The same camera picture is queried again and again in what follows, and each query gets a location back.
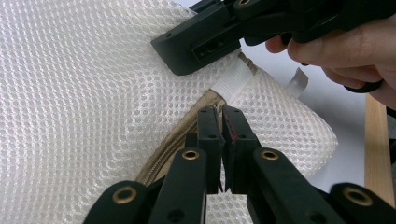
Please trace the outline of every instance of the white fabric strip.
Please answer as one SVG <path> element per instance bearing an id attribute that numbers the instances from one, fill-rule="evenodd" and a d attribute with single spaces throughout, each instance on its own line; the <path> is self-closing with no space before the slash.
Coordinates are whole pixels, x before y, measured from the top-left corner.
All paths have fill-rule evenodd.
<path id="1" fill-rule="evenodd" d="M 230 103 L 252 78 L 250 68 L 244 61 L 237 59 L 211 89 L 221 95 L 226 103 Z"/>

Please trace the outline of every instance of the wooden frame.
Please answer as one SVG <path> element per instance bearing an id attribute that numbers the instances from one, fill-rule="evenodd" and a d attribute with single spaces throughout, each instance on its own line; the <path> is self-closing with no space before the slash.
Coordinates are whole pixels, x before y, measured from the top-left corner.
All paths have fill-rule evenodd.
<path id="1" fill-rule="evenodd" d="M 389 158 L 387 112 L 372 96 L 366 97 L 364 185 L 395 206 Z"/>

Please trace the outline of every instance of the black tool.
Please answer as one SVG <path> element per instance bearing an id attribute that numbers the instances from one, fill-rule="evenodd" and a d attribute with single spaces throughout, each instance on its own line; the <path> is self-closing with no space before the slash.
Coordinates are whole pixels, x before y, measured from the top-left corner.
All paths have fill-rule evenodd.
<path id="1" fill-rule="evenodd" d="M 239 49 L 241 38 L 249 46 L 276 35 L 306 43 L 333 30 L 348 31 L 367 21 L 387 18 L 396 13 L 396 1 L 204 0 L 191 9 L 197 15 L 151 41 L 179 76 Z"/>
<path id="2" fill-rule="evenodd" d="M 396 223 L 396 211 L 368 189 L 343 183 L 328 194 L 312 187 L 285 155 L 260 145 L 241 110 L 222 109 L 223 134 L 216 109 L 202 108 L 198 134 L 186 136 L 166 177 L 148 187 L 111 186 L 84 223 L 205 223 L 206 194 L 218 193 L 221 156 L 225 188 L 247 195 L 256 224 Z"/>

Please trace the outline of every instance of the tan fabric edge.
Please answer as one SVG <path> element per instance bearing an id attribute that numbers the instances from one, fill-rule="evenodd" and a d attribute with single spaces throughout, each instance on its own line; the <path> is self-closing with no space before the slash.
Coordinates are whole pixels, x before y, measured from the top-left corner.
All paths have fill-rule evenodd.
<path id="1" fill-rule="evenodd" d="M 149 185 L 164 176 L 171 162 L 169 159 L 173 158 L 172 155 L 184 147 L 186 133 L 196 132 L 198 110 L 207 105 L 219 106 L 224 104 L 221 96 L 212 90 L 207 91 L 154 151 L 137 175 L 136 181 Z"/>

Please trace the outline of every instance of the metal rivet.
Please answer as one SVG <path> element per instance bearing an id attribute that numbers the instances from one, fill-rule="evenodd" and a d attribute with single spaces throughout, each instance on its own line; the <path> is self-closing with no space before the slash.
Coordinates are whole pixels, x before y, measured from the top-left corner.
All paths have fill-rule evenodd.
<path id="1" fill-rule="evenodd" d="M 124 204 L 131 202 L 137 195 L 136 189 L 131 186 L 125 186 L 123 188 L 118 189 L 113 194 L 113 202 L 117 204 Z"/>
<path id="2" fill-rule="evenodd" d="M 261 153 L 262 157 L 269 160 L 269 161 L 275 161 L 277 159 L 279 159 L 279 156 L 273 152 L 273 151 L 269 151 L 269 150 L 264 150 Z"/>
<path id="3" fill-rule="evenodd" d="M 343 193 L 348 200 L 352 201 L 355 204 L 361 206 L 371 206 L 373 204 L 373 199 L 360 189 L 346 187 L 344 188 Z"/>
<path id="4" fill-rule="evenodd" d="M 199 157 L 199 153 L 194 150 L 188 150 L 183 152 L 183 158 L 189 161 L 193 161 Z"/>

